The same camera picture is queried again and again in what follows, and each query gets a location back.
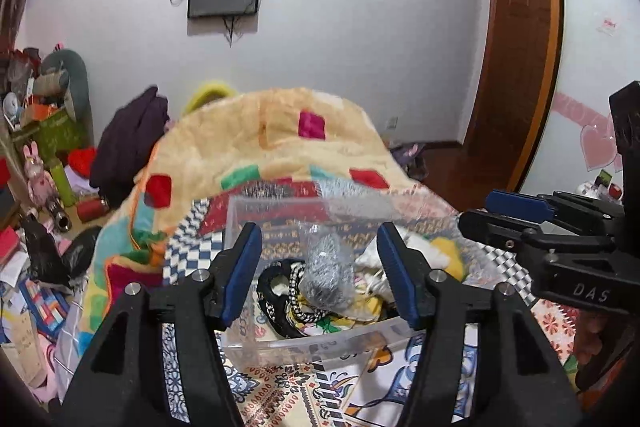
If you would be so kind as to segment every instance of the pink heart sticker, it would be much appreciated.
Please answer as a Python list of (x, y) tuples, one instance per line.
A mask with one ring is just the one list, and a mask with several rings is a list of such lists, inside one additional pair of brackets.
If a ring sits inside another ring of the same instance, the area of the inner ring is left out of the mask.
[(616, 172), (622, 171), (622, 156), (620, 154), (616, 154), (616, 159), (613, 160), (613, 168)]
[(591, 125), (585, 125), (580, 131), (580, 146), (588, 171), (602, 169), (616, 158), (616, 140), (606, 134)]

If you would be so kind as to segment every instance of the wooden floor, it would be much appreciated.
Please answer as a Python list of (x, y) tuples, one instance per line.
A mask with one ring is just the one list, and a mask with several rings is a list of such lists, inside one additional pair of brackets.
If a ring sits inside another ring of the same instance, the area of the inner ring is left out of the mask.
[(462, 148), (426, 150), (422, 157), (428, 170), (422, 183), (460, 211), (482, 208), (489, 192), (506, 188), (511, 172), (495, 155), (471, 156)]

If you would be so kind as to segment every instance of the black and white checkered fabric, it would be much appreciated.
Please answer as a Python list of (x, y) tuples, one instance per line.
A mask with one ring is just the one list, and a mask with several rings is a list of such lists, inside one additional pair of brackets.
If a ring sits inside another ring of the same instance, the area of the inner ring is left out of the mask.
[(208, 210), (208, 199), (193, 200), (191, 210), (169, 238), (162, 268), (164, 284), (174, 284), (198, 268), (209, 268), (212, 259), (222, 251), (222, 232), (204, 236), (198, 233)]
[(498, 271), (505, 277), (505, 280), (516, 288), (525, 304), (531, 307), (536, 301), (533, 293), (531, 293), (531, 277), (526, 268), (516, 263), (516, 254), (489, 247), (482, 243), (478, 243), (478, 247), (486, 252), (489, 259), (498, 267)]

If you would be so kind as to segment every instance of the green thermos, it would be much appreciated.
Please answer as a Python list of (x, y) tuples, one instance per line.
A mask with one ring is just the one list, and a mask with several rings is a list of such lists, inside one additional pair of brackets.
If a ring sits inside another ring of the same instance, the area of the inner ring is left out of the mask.
[(50, 162), (49, 172), (51, 173), (53, 181), (56, 182), (56, 188), (58, 189), (58, 194), (60, 194), (62, 204), (65, 207), (76, 204), (76, 197), (71, 189), (69, 180), (66, 179), (65, 168), (62, 166), (60, 160), (55, 158)]

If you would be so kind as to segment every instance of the dark purple cloth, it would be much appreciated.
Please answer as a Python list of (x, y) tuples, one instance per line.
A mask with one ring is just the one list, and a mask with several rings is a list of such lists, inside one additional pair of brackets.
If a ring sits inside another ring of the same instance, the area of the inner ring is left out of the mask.
[(149, 161), (169, 120), (168, 102), (151, 86), (116, 111), (102, 133), (89, 182), (117, 208), (133, 188), (133, 178)]

